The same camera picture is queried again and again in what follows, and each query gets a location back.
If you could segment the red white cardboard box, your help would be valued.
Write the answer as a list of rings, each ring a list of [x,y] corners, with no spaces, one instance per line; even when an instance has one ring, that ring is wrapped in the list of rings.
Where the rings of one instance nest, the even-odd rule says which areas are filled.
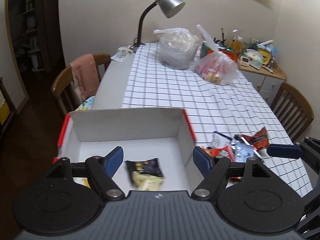
[[[158,158],[165,176],[162,191],[192,192],[203,180],[193,162],[195,144],[190,119],[181,108],[75,111],[65,117],[57,156],[77,163],[120,146],[124,161]]]

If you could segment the yellow minion snack pack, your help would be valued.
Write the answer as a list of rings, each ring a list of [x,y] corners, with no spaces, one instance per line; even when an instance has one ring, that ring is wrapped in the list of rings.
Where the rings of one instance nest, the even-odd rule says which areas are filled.
[[[82,185],[86,186],[87,188],[90,188],[90,185],[88,183],[87,178],[81,178]]]

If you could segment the white blue snack packet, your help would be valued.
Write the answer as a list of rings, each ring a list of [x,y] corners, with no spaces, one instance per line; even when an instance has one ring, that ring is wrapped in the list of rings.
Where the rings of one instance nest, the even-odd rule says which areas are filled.
[[[211,148],[223,148],[223,147],[229,145],[229,143],[231,141],[232,141],[231,137],[215,131],[212,134],[212,140],[211,140],[209,146]]]

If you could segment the black white grid tablecloth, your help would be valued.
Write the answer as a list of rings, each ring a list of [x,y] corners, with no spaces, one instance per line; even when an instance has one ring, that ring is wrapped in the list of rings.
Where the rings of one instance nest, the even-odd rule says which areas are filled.
[[[164,66],[157,43],[140,46],[134,56],[122,107],[184,108],[197,145],[209,146],[215,131],[232,137],[266,128],[269,142],[292,141],[265,100],[242,73],[229,85],[215,85],[191,70]]]

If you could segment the cream black snack packet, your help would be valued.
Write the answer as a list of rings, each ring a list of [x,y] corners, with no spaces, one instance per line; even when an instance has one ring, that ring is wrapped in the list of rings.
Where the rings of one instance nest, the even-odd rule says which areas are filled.
[[[159,191],[165,176],[159,165],[159,159],[145,161],[125,161],[131,183],[138,191]]]

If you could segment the yellow box on cabinet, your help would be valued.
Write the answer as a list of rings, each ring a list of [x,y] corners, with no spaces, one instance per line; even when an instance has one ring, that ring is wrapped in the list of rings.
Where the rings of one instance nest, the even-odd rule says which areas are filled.
[[[263,57],[262,65],[267,66],[271,60],[272,54],[264,49],[258,49],[258,53]]]

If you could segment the red chips snack bag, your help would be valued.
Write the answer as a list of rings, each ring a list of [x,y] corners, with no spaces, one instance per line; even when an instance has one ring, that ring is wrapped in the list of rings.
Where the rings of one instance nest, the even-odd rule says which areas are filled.
[[[235,162],[234,152],[231,146],[227,145],[223,148],[210,148],[203,147],[202,148],[206,153],[208,153],[211,157],[223,156],[230,159],[232,162]]]

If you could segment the right wooden chair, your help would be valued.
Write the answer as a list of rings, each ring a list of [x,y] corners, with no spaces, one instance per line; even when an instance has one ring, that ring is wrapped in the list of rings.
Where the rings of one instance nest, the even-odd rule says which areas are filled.
[[[314,120],[313,109],[308,100],[287,82],[280,85],[271,103],[271,110],[292,142],[296,142]]]

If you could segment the light blue snack packet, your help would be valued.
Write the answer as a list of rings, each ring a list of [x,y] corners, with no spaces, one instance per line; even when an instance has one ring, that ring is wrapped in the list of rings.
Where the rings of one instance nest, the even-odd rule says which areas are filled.
[[[248,158],[256,158],[255,147],[247,145],[243,141],[233,140],[231,148],[234,152],[234,161],[245,163]]]

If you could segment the left wooden chair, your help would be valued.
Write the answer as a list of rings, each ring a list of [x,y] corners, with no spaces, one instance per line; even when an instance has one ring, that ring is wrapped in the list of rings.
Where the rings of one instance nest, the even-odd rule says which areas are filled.
[[[104,66],[107,69],[111,63],[111,56],[107,53],[92,54],[97,65],[99,74],[99,66]],[[57,100],[58,106],[63,114],[67,114],[76,110],[82,103],[75,91],[75,84],[73,81],[73,74],[70,64],[57,76],[52,85],[52,94]]]

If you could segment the silver desk lamp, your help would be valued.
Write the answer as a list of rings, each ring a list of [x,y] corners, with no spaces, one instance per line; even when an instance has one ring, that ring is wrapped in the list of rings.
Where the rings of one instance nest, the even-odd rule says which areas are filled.
[[[183,9],[183,7],[185,6],[185,2],[182,0],[154,0],[154,2],[151,3],[140,16],[137,37],[135,38],[133,45],[130,46],[130,49],[132,49],[134,53],[141,45],[144,44],[142,42],[142,29],[144,18],[156,6],[160,7],[161,11],[166,16],[166,18],[172,18]]]

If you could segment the grey drawer cabinet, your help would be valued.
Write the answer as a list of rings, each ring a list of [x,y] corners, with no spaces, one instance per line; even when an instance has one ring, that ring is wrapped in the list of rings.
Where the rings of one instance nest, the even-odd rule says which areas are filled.
[[[257,70],[252,66],[240,66],[239,70],[269,106],[276,97],[281,84],[287,80],[286,74],[277,65],[273,72],[263,67]]]

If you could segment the dark red snack bag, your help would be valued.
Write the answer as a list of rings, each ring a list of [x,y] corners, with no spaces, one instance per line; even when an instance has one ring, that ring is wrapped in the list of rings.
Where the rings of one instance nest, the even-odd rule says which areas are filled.
[[[270,143],[268,139],[268,133],[265,127],[263,127],[259,132],[254,135],[237,134],[235,139],[244,139],[249,145],[255,147],[257,151],[266,149]]]

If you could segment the pink towel on chair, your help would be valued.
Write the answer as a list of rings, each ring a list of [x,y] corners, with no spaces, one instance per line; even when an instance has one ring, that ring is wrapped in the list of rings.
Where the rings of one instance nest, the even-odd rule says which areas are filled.
[[[82,55],[70,63],[75,84],[75,91],[80,101],[83,102],[95,96],[100,81],[97,65],[92,54]]]

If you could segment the small packet near lamp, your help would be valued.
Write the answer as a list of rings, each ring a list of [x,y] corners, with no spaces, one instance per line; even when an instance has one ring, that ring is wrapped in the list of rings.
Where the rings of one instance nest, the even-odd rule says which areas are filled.
[[[111,57],[112,61],[123,62],[128,56],[133,53],[130,47],[119,47],[117,52]]]

